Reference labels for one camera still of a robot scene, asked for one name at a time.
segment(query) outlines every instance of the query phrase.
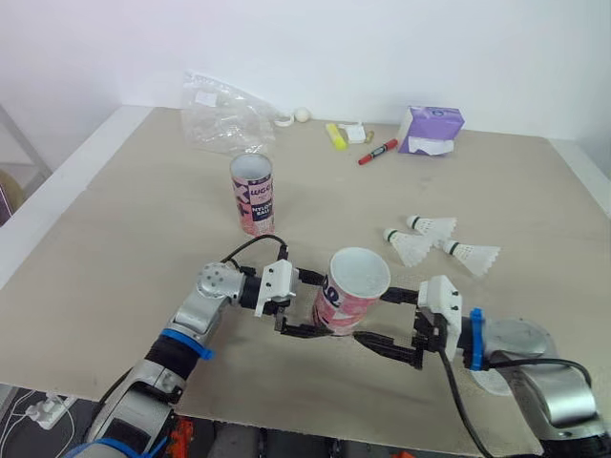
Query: table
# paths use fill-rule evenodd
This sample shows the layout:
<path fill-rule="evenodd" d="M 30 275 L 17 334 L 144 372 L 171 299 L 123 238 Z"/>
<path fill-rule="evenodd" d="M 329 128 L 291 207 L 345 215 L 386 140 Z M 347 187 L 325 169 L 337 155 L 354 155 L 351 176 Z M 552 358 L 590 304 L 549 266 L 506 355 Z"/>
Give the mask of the table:
<path fill-rule="evenodd" d="M 373 129 L 378 143 L 396 128 Z M 324 271 L 333 252 L 356 245 L 388 261 L 393 285 L 417 288 L 446 274 L 463 294 L 463 313 L 481 306 L 490 317 L 519 316 L 551 331 L 562 357 L 589 367 L 610 418 L 609 220 L 549 142 L 463 131 L 445 158 L 387 153 L 357 166 L 370 149 L 335 151 L 319 121 L 278 132 L 270 153 L 276 228 L 289 258 Z M 86 168 L 106 159 L 79 160 Z M 179 112 L 153 110 L 91 183 L 83 179 L 82 193 L 0 291 L 0 383 L 98 399 L 142 358 L 198 270 L 246 240 L 228 164 L 187 147 Z M 410 214 L 458 217 L 457 239 L 497 244 L 501 254 L 478 281 L 440 251 L 407 269 L 382 231 L 405 228 Z M 240 261 L 261 268 L 275 252 L 262 242 Z M 307 317 L 315 290 L 302 285 L 298 294 L 289 309 L 295 322 Z M 412 319 L 408 305 L 379 303 L 361 327 L 407 342 Z M 350 338 L 281 336 L 270 317 L 235 308 L 224 310 L 210 346 L 217 357 L 199 363 L 180 413 L 476 453 L 436 355 L 425 356 L 420 372 Z M 492 453 L 537 449 L 513 399 L 484 393 L 460 362 L 454 368 Z"/>

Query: black cable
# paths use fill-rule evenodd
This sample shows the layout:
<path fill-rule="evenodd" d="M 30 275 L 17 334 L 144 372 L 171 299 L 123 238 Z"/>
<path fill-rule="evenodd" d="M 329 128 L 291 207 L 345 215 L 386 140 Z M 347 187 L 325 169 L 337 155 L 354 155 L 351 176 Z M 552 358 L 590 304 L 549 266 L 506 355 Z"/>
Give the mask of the black cable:
<path fill-rule="evenodd" d="M 236 248 L 231 253 L 229 253 L 227 256 L 225 256 L 221 260 L 221 262 L 228 262 L 234 256 L 236 256 L 238 253 L 240 253 L 243 249 L 245 249 L 245 248 L 249 247 L 250 245 L 252 245 L 253 243 L 255 243 L 255 242 L 259 241 L 259 240 L 263 240 L 263 239 L 274 239 L 275 241 L 280 243 L 281 248 L 286 249 L 286 247 L 287 247 L 286 242 L 284 240 L 282 240 L 280 237 L 274 236 L 273 234 L 263 234 L 262 236 L 255 237 L 254 239 L 251 239 L 251 240 L 247 241 L 246 243 L 243 243 L 238 248 Z"/>
<path fill-rule="evenodd" d="M 480 451 L 482 455 L 486 458 L 495 458 L 493 454 L 486 449 L 484 444 L 479 439 L 477 435 L 477 431 L 475 431 L 474 426 L 471 424 L 471 420 L 467 416 L 467 411 L 465 410 L 465 406 L 462 404 L 462 399 L 460 398 L 460 392 L 458 391 L 458 385 L 456 384 L 456 379 L 454 378 L 454 373 L 452 371 L 452 366 L 448 361 L 448 357 L 443 349 L 439 351 L 439 356 L 441 357 L 441 362 L 443 363 L 444 369 L 446 369 L 446 375 L 448 376 L 448 383 L 450 384 L 450 390 L 452 392 L 452 397 L 454 399 L 454 403 L 456 404 L 456 408 L 458 409 L 458 415 L 460 415 L 460 419 L 462 420 L 462 424 L 469 432 L 469 435 L 473 439 L 475 446 Z"/>
<path fill-rule="evenodd" d="M 106 404 L 106 401 L 108 400 L 108 397 L 111 395 L 111 393 L 113 391 L 116 390 L 116 388 L 121 385 L 121 383 L 125 380 L 125 378 L 127 377 L 127 374 L 130 373 L 130 370 L 132 370 L 132 367 L 130 367 L 129 369 L 127 369 L 125 371 L 125 373 L 123 375 L 121 375 L 118 379 L 116 379 L 116 381 L 113 383 L 113 385 L 108 388 L 106 390 L 106 392 L 104 393 L 104 395 L 101 397 L 101 399 L 99 400 L 99 402 L 95 405 L 94 411 L 92 412 L 92 420 L 89 423 L 89 426 L 85 429 L 85 432 L 83 432 L 83 435 L 81 437 L 81 442 L 85 442 L 86 438 L 87 438 L 87 434 L 89 434 L 89 430 L 92 427 L 92 424 L 94 423 L 95 417 L 97 417 L 97 415 L 99 415 L 99 412 L 102 410 L 102 408 L 104 407 L 104 405 Z"/>
<path fill-rule="evenodd" d="M 227 260 L 227 262 L 231 262 L 233 264 L 233 266 L 236 268 L 236 270 L 240 270 L 240 265 L 233 258 L 231 258 L 230 260 Z"/>
<path fill-rule="evenodd" d="M 576 363 L 575 361 L 563 360 L 561 358 L 531 358 L 526 360 L 513 360 L 513 361 L 502 361 L 499 363 L 491 363 L 490 369 L 500 369 L 502 367 L 516 367 L 518 365 L 536 365 L 536 364 L 558 364 L 574 367 L 583 375 L 585 382 L 588 386 L 592 387 L 592 377 L 583 365 Z"/>

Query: paper cup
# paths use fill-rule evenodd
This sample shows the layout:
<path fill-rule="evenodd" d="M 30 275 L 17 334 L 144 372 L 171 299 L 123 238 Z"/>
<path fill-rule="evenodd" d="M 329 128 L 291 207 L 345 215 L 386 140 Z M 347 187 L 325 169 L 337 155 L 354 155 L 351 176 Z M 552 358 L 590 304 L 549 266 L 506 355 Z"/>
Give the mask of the paper cup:
<path fill-rule="evenodd" d="M 274 232 L 274 187 L 271 162 L 263 155 L 237 156 L 229 166 L 233 191 L 246 234 L 260 236 Z"/>
<path fill-rule="evenodd" d="M 314 301 L 314 322 L 338 336 L 350 334 L 389 285 L 390 270 L 379 255 L 366 248 L 344 248 L 331 258 Z"/>

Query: feather shuttlecock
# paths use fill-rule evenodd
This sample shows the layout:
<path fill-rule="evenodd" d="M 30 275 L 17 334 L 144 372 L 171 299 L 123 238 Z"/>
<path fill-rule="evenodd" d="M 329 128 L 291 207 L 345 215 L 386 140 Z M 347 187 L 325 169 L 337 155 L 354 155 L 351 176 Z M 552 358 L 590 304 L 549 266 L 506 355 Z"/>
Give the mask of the feather shuttlecock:
<path fill-rule="evenodd" d="M 481 277 L 495 262 L 500 247 L 467 245 L 450 239 L 443 245 L 443 251 L 460 260 L 476 277 Z"/>
<path fill-rule="evenodd" d="M 425 236 L 403 234 L 396 229 L 385 230 L 384 240 L 394 247 L 399 254 L 399 258 L 407 267 L 414 267 L 423 260 L 432 245 L 431 240 Z"/>
<path fill-rule="evenodd" d="M 406 223 L 411 229 L 431 239 L 432 244 L 441 247 L 452 236 L 456 227 L 456 218 L 420 218 L 417 215 L 408 217 Z"/>

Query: plastic bag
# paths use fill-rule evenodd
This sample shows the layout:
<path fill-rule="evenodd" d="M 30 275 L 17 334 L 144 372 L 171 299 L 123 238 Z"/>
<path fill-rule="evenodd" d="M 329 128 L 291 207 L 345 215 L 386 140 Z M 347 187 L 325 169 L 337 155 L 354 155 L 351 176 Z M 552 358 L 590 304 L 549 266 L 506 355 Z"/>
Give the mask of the plastic bag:
<path fill-rule="evenodd" d="M 194 148 L 237 156 L 266 153 L 277 115 L 266 102 L 201 73 L 186 72 L 182 129 Z"/>

